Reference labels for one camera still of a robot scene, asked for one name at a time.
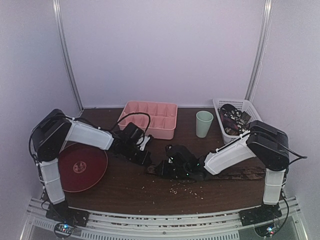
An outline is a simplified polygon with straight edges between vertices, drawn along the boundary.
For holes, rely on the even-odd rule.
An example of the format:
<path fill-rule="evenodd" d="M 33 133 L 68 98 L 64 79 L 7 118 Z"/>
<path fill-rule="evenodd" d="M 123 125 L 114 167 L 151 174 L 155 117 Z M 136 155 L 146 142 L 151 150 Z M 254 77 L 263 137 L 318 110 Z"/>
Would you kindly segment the dark floral patterned tie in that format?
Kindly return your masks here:
<path fill-rule="evenodd" d="M 148 166 L 145 173 L 162 179 L 202 182 L 208 180 L 261 180 L 265 178 L 266 170 L 259 166 L 229 167 L 218 174 L 212 175 L 204 169 L 188 172 L 170 163 L 160 163 L 159 165 Z"/>

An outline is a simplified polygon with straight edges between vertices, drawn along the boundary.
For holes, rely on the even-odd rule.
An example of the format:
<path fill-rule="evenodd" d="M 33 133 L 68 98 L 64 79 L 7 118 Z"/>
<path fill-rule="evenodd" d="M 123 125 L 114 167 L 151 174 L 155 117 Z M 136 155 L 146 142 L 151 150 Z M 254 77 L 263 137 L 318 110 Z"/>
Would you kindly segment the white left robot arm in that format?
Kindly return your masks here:
<path fill-rule="evenodd" d="M 61 222 L 72 218 L 66 201 L 59 171 L 59 154 L 67 142 L 74 142 L 121 155 L 132 163 L 148 167 L 151 153 L 146 146 L 153 139 L 134 123 L 122 130 L 103 129 L 81 117 L 69 117 L 60 109 L 51 111 L 31 131 L 29 155 L 39 170 L 39 179 L 46 190 L 52 213 Z"/>

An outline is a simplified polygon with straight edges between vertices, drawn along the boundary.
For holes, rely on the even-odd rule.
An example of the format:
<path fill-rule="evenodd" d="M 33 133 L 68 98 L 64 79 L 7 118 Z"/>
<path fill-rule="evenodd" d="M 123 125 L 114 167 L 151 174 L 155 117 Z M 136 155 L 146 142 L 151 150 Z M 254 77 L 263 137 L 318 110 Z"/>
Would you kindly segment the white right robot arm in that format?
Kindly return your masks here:
<path fill-rule="evenodd" d="M 279 202 L 285 172 L 290 163 L 288 135 L 255 120 L 232 142 L 197 158 L 184 145 L 168 145 L 167 158 L 154 168 L 157 176 L 168 179 L 207 181 L 222 171 L 250 158 L 265 166 L 263 205 L 256 210 L 259 220 L 268 220 Z"/>

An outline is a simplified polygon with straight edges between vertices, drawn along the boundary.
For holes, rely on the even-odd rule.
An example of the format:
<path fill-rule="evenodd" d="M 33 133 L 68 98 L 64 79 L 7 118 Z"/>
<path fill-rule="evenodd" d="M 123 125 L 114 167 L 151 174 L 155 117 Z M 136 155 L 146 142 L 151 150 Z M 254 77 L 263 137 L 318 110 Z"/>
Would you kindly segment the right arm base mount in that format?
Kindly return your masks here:
<path fill-rule="evenodd" d="M 279 203 L 275 205 L 262 204 L 257 207 L 239 211 L 243 227 L 254 226 L 255 233 L 262 238 L 271 238 L 277 230 L 275 219 L 282 216 Z"/>

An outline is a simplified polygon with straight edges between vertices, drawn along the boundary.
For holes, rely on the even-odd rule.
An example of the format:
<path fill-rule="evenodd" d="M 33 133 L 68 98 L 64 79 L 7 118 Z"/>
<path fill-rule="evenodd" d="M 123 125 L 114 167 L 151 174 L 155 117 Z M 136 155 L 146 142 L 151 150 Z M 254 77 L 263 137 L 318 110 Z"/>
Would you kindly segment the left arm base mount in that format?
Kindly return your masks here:
<path fill-rule="evenodd" d="M 70 208 L 66 200 L 53 204 L 48 199 L 41 204 L 42 207 L 45 202 L 48 202 L 45 217 L 56 222 L 53 227 L 53 233 L 58 239 L 67 239 L 77 227 L 87 226 L 90 216 L 88 211 Z"/>

